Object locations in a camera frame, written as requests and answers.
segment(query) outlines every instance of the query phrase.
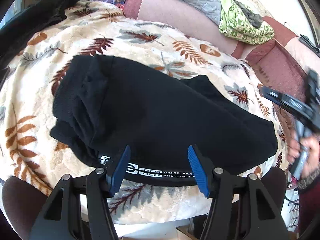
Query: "fleece blanket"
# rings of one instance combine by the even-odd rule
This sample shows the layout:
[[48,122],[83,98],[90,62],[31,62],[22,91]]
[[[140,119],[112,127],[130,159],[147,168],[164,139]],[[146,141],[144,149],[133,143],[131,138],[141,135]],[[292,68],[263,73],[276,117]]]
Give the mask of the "fleece blanket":
[[[17,176],[49,195],[63,174],[78,177],[93,170],[67,145],[50,137],[56,122],[52,115],[55,91],[70,60],[79,54],[125,57],[177,79],[207,75],[227,99],[274,123],[276,155],[240,176],[255,173],[261,178],[271,166],[287,168],[286,138],[278,117],[272,103],[261,98],[261,82],[246,62],[170,25],[125,18],[112,4],[81,0],[65,13],[67,19],[35,33],[9,64],[11,72],[0,92],[1,179]],[[204,214],[211,200],[197,186],[154,187],[124,180],[108,202],[115,223],[134,224]],[[85,217],[86,202],[82,205]]]

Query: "black cloth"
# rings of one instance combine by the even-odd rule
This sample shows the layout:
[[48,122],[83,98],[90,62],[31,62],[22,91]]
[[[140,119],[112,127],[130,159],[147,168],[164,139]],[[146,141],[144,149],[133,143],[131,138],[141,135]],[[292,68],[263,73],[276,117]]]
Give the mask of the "black cloth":
[[206,76],[179,81],[138,62],[75,56],[54,98],[50,135],[89,166],[129,144],[125,178],[194,185],[187,149],[197,144],[216,167],[240,174],[277,151],[271,121],[224,98]]
[[0,29],[0,70],[44,28],[66,19],[64,10],[79,0],[39,0],[15,15]]
[[240,7],[244,15],[247,17],[250,24],[255,28],[260,28],[261,24],[263,23],[263,19],[261,18],[260,14],[253,13],[253,11],[249,10],[243,3],[234,0],[236,5]]

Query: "hand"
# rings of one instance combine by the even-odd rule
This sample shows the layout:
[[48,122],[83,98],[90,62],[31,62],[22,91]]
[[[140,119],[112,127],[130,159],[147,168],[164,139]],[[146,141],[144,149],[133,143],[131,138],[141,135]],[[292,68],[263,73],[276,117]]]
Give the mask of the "hand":
[[[296,137],[296,132],[292,131],[291,138],[288,143],[289,150],[287,161],[289,163],[294,163],[295,159],[300,156],[300,144],[295,140]],[[309,157],[305,162],[301,173],[301,178],[304,179],[319,167],[320,147],[317,139],[313,136],[302,138],[300,143],[309,149]]]

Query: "finger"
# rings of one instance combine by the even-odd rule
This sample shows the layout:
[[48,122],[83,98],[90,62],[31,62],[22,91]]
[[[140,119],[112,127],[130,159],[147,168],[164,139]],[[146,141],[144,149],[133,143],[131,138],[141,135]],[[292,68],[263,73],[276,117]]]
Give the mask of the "finger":
[[301,144],[306,148],[309,148],[309,158],[308,163],[314,166],[318,166],[319,156],[320,156],[320,147],[319,143],[315,137],[303,138]]
[[294,150],[299,151],[300,150],[300,143],[298,143],[295,139],[291,138],[291,140],[288,143],[288,146]]
[[312,137],[302,138],[300,142],[306,148],[310,148],[310,153],[313,153],[314,155],[319,155],[320,147],[315,137],[312,136]]
[[289,151],[288,151],[288,155],[290,156],[290,157],[293,157],[293,158],[298,158],[299,156],[300,156],[300,153],[299,153],[299,151],[297,151],[297,150],[294,150],[294,149],[289,149]]
[[289,163],[294,163],[294,161],[295,161],[295,158],[293,158],[293,157],[291,157],[291,156],[287,156],[287,161],[289,162]]
[[290,135],[292,139],[298,140],[297,132],[295,130],[291,130]]

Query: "metal pivot screw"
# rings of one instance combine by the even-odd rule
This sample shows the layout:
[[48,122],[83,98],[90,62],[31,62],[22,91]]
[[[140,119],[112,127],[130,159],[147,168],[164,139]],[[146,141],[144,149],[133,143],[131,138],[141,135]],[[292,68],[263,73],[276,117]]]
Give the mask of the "metal pivot screw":
[[104,168],[97,168],[97,169],[96,169],[96,173],[97,173],[97,174],[102,174],[102,173],[104,173]]
[[249,175],[249,178],[252,179],[252,180],[256,180],[258,177],[257,177],[256,174],[251,173],[251,174]]
[[68,180],[68,179],[70,179],[70,175],[64,174],[61,178],[62,178],[62,180]]
[[223,173],[223,169],[222,168],[215,168],[214,172],[217,174],[222,174]]

